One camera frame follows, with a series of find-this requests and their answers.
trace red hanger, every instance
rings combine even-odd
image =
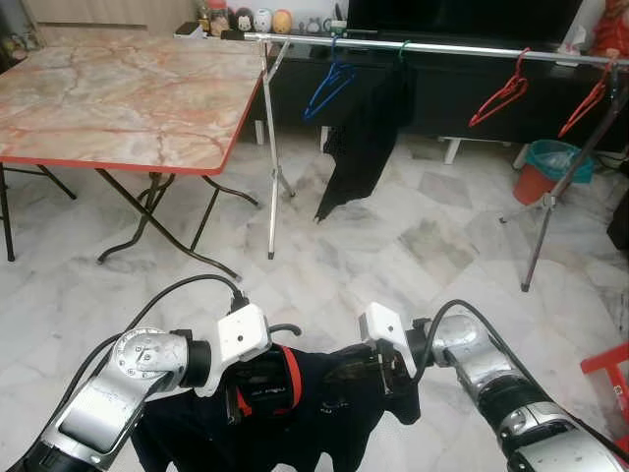
[[[492,95],[491,98],[486,101],[481,108],[479,108],[479,111],[477,111],[476,114],[470,119],[470,128],[478,125],[495,112],[501,110],[512,101],[517,100],[522,95],[524,95],[524,93],[527,91],[527,88],[529,87],[529,81],[526,77],[523,77],[520,72],[522,69],[522,61],[524,60],[524,55],[530,50],[531,48],[527,47],[524,51],[522,51],[522,53],[518,57],[518,62],[516,62],[515,74],[513,75],[513,77],[511,77],[511,79],[507,81],[503,88]],[[494,108],[487,111],[487,109],[491,105],[493,105],[495,101],[498,100],[500,100],[499,103]]]
[[[563,125],[563,127],[559,131],[559,138],[563,138],[563,135],[570,131],[570,128],[572,128],[581,118],[587,115],[592,108],[597,106],[602,98],[605,96],[605,91],[607,89],[607,85],[605,82],[613,63],[613,59],[607,63],[607,65],[605,66],[605,70],[602,72],[602,77],[600,78],[600,80],[594,85],[588,96],[586,96],[581,104],[577,106],[577,109],[574,110],[572,115],[570,115],[570,118],[568,118],[568,121],[566,121],[566,124]]]

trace red bucket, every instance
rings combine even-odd
[[[521,204],[530,205],[543,194],[550,192],[556,182],[543,175],[535,165],[526,164],[520,173],[520,179],[513,189],[513,196]]]

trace white tile floor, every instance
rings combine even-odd
[[[298,196],[283,202],[275,261],[266,259],[267,207],[256,210],[229,196],[221,197],[200,243],[201,252],[244,276],[242,286],[271,323],[304,329],[301,338],[278,336],[281,342],[328,351],[359,340],[356,316],[372,300],[409,322],[463,298],[495,323],[557,401],[603,432],[629,433],[604,376],[586,378],[579,369],[582,359],[619,344],[627,332],[629,265],[604,233],[626,179],[601,174],[569,190],[524,294],[519,277],[535,237],[533,219],[497,222],[502,209],[519,207],[511,196],[516,148],[464,144],[455,164],[444,166],[445,145],[404,137],[373,196],[338,208],[319,225],[313,217],[333,163],[316,149],[314,135],[281,136],[285,172]],[[268,170],[265,147],[240,143],[217,180],[267,204]],[[136,248],[97,265],[102,250],[133,233],[137,217],[95,173],[58,173],[77,201],[46,180],[9,175],[18,260],[0,262],[2,470],[32,440],[91,346],[164,286],[213,271],[153,229]],[[119,176],[135,190],[147,180]],[[175,233],[192,237],[209,196],[201,179],[178,178],[157,213]],[[227,304],[222,287],[198,284],[164,300],[145,324],[201,331]],[[423,418],[416,425],[384,416],[362,471],[505,469],[453,372],[429,370],[420,396]],[[112,470],[141,468],[127,448]],[[329,460],[318,470],[331,470]]]

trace clothes hanger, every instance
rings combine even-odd
[[[325,79],[323,79],[323,82],[321,82],[314,92],[311,101],[304,110],[304,120],[306,121],[311,120],[315,115],[317,115],[317,113],[330,101],[332,101],[332,99],[334,99],[334,97],[338,95],[342,89],[356,79],[354,66],[351,64],[343,64],[336,58],[336,39],[338,39],[338,36],[334,36],[332,39],[332,65],[330,66],[330,70],[328,71],[327,76],[325,76]],[[339,86],[336,86],[336,88],[325,98],[322,98],[328,89],[334,87],[334,85],[338,84],[343,78],[345,78],[345,81],[343,81]]]
[[[524,60],[524,55],[531,50],[530,47],[527,47],[520,56],[518,57],[518,61],[515,64],[515,74],[507,81],[503,88],[497,91],[494,95],[492,95],[488,101],[486,101],[479,111],[477,111],[474,116],[470,119],[470,123],[468,124],[470,128],[478,125],[482,121],[485,121],[489,116],[501,110],[505,106],[507,106],[512,101],[517,100],[522,95],[524,95],[529,88],[529,80],[522,76],[522,61]]]
[[[404,44],[402,44],[402,47],[400,47],[400,50],[397,51],[397,60],[402,62],[404,60],[404,48],[406,47],[406,45],[411,42],[410,39],[407,39],[406,41],[404,41]]]
[[[612,59],[607,63],[605,69],[602,71],[602,77],[600,77],[600,80],[594,85],[590,93],[588,93],[588,96],[585,97],[581,104],[577,106],[577,109],[574,110],[572,115],[570,115],[566,124],[561,127],[561,130],[559,131],[559,138],[563,138],[563,136],[570,131],[570,129],[576,125],[579,120],[581,120],[581,118],[587,115],[590,110],[597,106],[603,99],[607,90],[607,75],[609,74],[614,62],[615,60]]]

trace black cabinet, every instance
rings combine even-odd
[[[356,66],[357,78],[309,122],[313,126],[342,123],[354,103],[368,95],[382,80],[389,65],[397,60],[397,53],[393,51],[346,49],[339,50],[338,56]],[[469,128],[468,122],[476,110],[511,77],[515,60],[409,52],[405,53],[405,60],[419,71],[415,119],[408,131],[514,143],[557,139],[560,128],[601,75],[601,69],[592,66],[573,68],[525,61],[523,74],[529,79],[527,93],[483,123]],[[330,62],[329,48],[291,46],[271,82],[277,124],[303,122],[303,111],[327,74]],[[620,82],[627,82],[626,74],[620,75]],[[604,99],[564,141],[582,146],[607,104],[609,100]],[[265,119],[261,90],[251,116]],[[599,148],[623,150],[629,138],[628,120],[625,107]]]

